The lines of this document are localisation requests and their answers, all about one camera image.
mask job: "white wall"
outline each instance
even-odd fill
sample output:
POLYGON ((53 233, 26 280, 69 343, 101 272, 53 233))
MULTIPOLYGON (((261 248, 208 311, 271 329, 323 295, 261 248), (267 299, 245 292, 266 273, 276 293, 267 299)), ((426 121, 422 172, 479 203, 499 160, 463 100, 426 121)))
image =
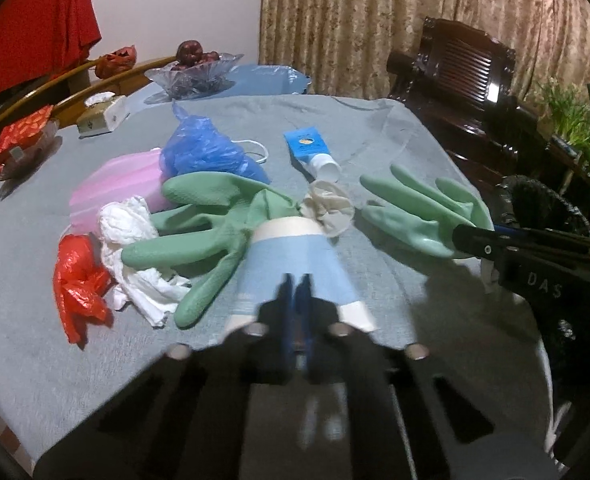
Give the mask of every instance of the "white wall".
POLYGON ((173 56, 185 40, 257 62, 261 0, 92 0, 102 40, 91 57, 134 44, 137 59, 173 56))

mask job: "beige crumpled glove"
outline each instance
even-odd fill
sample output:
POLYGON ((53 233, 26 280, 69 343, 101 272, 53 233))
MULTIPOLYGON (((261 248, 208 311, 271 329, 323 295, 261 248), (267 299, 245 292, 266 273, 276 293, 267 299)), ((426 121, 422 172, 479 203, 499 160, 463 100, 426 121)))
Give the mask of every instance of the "beige crumpled glove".
POLYGON ((315 180, 299 205, 299 212, 305 218, 321 225, 329 238, 343 233, 355 216, 355 208, 348 194, 337 184, 315 180))

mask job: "potted plant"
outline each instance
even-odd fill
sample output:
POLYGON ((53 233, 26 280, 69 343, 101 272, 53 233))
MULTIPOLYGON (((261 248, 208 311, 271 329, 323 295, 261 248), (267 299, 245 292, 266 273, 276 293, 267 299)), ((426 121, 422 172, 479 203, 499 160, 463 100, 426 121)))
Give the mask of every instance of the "potted plant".
POLYGON ((540 132, 590 173, 590 105, 582 89, 575 84, 563 86, 554 78, 536 85, 540 132))

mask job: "curtain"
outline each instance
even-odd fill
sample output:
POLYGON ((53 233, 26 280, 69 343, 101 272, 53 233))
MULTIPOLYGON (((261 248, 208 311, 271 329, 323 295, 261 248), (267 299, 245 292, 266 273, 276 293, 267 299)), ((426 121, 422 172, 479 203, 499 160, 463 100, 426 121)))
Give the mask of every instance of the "curtain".
POLYGON ((514 48, 512 92, 520 98, 550 77, 590 82, 587 0, 262 0, 260 62, 305 72, 317 93, 384 97, 388 54, 414 56, 426 16, 480 28, 514 48))

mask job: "green plant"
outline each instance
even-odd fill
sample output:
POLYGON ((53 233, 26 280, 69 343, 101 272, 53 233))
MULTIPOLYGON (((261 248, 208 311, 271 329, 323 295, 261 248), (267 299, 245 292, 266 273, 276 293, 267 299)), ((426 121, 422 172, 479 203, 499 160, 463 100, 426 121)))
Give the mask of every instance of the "green plant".
POLYGON ((590 106, 579 86, 562 86, 554 78, 536 83, 535 102, 552 132, 582 152, 590 165, 590 106))

